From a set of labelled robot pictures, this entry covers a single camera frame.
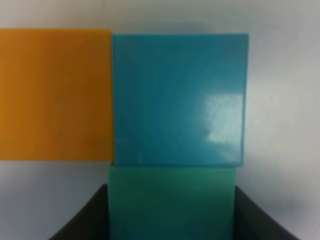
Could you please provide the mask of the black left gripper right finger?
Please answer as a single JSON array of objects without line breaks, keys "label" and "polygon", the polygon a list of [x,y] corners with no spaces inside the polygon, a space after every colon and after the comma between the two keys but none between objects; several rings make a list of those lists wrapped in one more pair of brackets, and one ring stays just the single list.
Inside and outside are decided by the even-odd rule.
[{"label": "black left gripper right finger", "polygon": [[236,187],[233,239],[297,240],[298,238],[265,213],[239,187]]}]

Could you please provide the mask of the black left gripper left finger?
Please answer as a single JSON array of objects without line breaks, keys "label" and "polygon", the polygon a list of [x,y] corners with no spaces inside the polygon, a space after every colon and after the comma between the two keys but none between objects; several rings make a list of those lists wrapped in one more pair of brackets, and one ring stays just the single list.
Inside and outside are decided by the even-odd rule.
[{"label": "black left gripper left finger", "polygon": [[52,240],[109,240],[108,185],[103,184],[87,204]]}]

